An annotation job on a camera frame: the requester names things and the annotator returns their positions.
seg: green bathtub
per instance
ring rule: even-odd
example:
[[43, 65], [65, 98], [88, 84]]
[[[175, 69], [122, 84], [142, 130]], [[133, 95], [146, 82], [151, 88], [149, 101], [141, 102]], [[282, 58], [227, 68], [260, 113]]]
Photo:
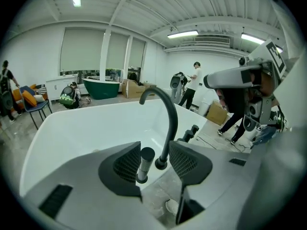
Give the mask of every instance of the green bathtub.
[[83, 83], [90, 96], [95, 100], [114, 98], [118, 94], [119, 82], [83, 79]]

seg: faucet spout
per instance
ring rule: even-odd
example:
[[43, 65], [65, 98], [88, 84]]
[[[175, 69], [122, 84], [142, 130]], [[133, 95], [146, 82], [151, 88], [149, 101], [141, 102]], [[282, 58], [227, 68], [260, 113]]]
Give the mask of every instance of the faucet spout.
[[171, 101], [170, 97], [161, 89], [157, 87], [151, 87], [144, 91], [140, 98], [140, 104], [144, 105], [146, 98], [149, 94], [154, 93], [158, 95], [163, 101], [167, 113], [168, 113], [168, 132], [161, 156], [155, 161], [155, 166], [159, 170], [164, 170], [167, 167], [167, 156], [169, 153], [169, 142], [175, 139], [177, 128], [178, 128], [178, 115], [174, 103]]

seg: yellow pillow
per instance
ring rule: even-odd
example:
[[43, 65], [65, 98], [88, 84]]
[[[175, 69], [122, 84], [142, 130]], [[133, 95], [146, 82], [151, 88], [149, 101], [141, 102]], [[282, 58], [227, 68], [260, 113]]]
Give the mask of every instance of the yellow pillow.
[[27, 90], [25, 90], [23, 92], [23, 98], [24, 100], [29, 103], [31, 106], [37, 106], [37, 101], [36, 99], [34, 98], [33, 95], [31, 95]]

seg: freestanding bathtub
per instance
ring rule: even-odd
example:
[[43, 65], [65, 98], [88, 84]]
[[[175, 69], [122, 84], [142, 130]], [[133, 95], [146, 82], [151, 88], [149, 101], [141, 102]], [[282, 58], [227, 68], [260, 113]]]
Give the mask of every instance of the freestanding bathtub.
[[[187, 129], [197, 125], [200, 129], [206, 119], [190, 110], [175, 105], [178, 129], [175, 139], [182, 138]], [[141, 149], [151, 147], [155, 159], [162, 152], [168, 131], [166, 107], [161, 100], [94, 106], [54, 113], [47, 117], [36, 133], [22, 169], [20, 195], [25, 194], [40, 180], [65, 162], [94, 150], [134, 141]], [[144, 189], [164, 174], [154, 163], [148, 181], [137, 183]]]
[[118, 94], [119, 82], [83, 79], [86, 90], [95, 100], [114, 98]]

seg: man in white shirt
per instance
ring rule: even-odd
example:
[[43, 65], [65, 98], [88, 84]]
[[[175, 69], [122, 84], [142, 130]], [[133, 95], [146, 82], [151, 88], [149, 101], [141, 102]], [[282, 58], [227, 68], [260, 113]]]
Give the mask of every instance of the man in white shirt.
[[185, 101], [187, 101], [186, 108], [190, 109], [193, 101], [193, 97], [195, 91], [197, 90], [201, 80], [202, 80], [202, 72], [201, 72], [201, 64], [199, 62], [194, 63], [195, 73], [192, 76], [188, 76], [191, 78], [191, 82], [188, 86], [187, 91], [183, 95], [181, 102], [178, 105], [183, 105]]

